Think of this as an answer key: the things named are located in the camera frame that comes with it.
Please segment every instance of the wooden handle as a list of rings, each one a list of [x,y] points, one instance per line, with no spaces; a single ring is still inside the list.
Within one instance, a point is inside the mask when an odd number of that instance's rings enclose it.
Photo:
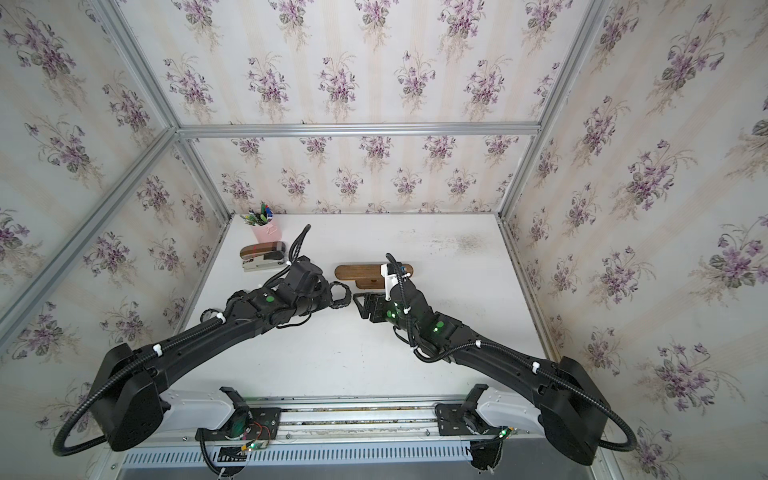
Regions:
[[[413,267],[404,263],[403,268],[413,276]],[[355,285],[361,290],[384,290],[384,277],[381,273],[381,263],[363,265],[339,265],[334,274],[339,280],[355,280]]]

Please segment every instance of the pen holder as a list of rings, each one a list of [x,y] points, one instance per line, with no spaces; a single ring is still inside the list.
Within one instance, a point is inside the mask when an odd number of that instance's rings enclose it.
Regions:
[[[251,225],[250,229],[253,230],[253,235],[259,243],[279,242],[283,239],[283,232],[280,231],[274,217],[266,225]]]

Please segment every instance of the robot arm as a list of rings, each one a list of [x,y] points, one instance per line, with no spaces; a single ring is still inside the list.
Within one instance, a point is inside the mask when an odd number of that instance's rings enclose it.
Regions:
[[[525,355],[493,342],[458,319],[434,312],[423,293],[405,278],[400,264],[391,255],[387,257],[390,263],[386,266],[385,279],[389,277],[390,281],[386,283],[395,286],[388,293],[355,294],[353,299],[362,318],[373,323],[390,322],[396,334],[398,329],[405,330],[407,339],[398,337],[408,343],[423,362],[441,359],[455,362],[515,390],[540,411],[536,416],[539,427],[534,431],[543,429],[547,440],[559,452],[582,465],[591,465],[598,446],[625,452],[634,449],[634,433],[610,410],[607,400],[579,362],[568,357],[552,362]],[[498,427],[515,425],[515,421],[518,425],[520,422],[530,424],[529,412],[520,408],[519,396],[485,389],[487,386],[476,386],[465,401],[465,406],[470,406],[467,410],[474,410],[464,415],[470,430],[476,430],[481,420]],[[609,418],[627,434],[624,444],[601,440]]]
[[[206,393],[201,398],[192,392],[168,389],[189,371],[231,346],[273,328],[298,325],[289,323],[294,316],[349,305],[349,287],[328,283],[318,266],[307,257],[299,257],[309,229],[307,225],[291,245],[288,267],[261,288],[249,293],[235,292],[223,312],[201,319],[199,325],[159,343],[136,350],[122,343],[107,352],[88,399],[67,418],[56,435],[54,453],[72,455],[102,442],[108,442],[119,452],[138,445],[158,429],[201,427],[224,429],[232,436],[242,433],[237,429],[242,426],[248,407],[233,389],[223,387],[221,392]],[[335,285],[346,289],[341,300],[334,301],[331,296],[330,289]],[[72,427],[89,409],[104,435],[80,445],[65,446]]]

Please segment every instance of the table surface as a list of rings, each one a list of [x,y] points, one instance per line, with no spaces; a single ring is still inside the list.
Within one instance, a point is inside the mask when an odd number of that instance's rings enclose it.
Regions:
[[[301,249],[334,281],[345,263],[386,263],[390,252],[414,268],[413,282],[435,311],[528,355],[544,357],[493,214],[279,215],[288,247],[308,223]],[[237,290],[253,290],[277,270],[243,272],[240,249],[256,243],[233,219],[187,328],[210,307],[223,309]],[[345,282],[358,292],[354,282]],[[334,289],[338,297],[341,290]],[[354,304],[321,310],[309,322],[273,329],[198,366],[174,384],[179,390],[231,386],[244,397],[465,395],[496,381],[465,366],[418,361],[389,323],[361,319]]]

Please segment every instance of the floral wallpaper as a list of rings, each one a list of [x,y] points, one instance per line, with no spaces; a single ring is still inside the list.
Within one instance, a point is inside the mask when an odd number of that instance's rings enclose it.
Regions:
[[[161,131],[100,21],[0,2],[0,311]]]
[[[289,214],[492,212],[528,146],[518,135],[202,138],[230,208]]]
[[[614,12],[606,57],[637,3]],[[118,5],[183,123],[268,124],[536,121],[589,2]]]
[[[628,479],[768,476],[764,4],[615,0],[508,218]]]
[[[6,244],[34,253],[20,227],[12,227],[16,212],[0,215],[12,219],[5,225],[17,239]],[[212,206],[169,151],[0,353],[0,388],[6,392],[0,422],[16,432],[18,446],[0,454],[8,474],[87,478],[97,452],[54,458],[49,445],[56,432],[84,401],[110,348],[135,348],[173,333],[219,235]],[[100,433],[86,415],[69,443]],[[20,462],[28,452],[45,460]]]

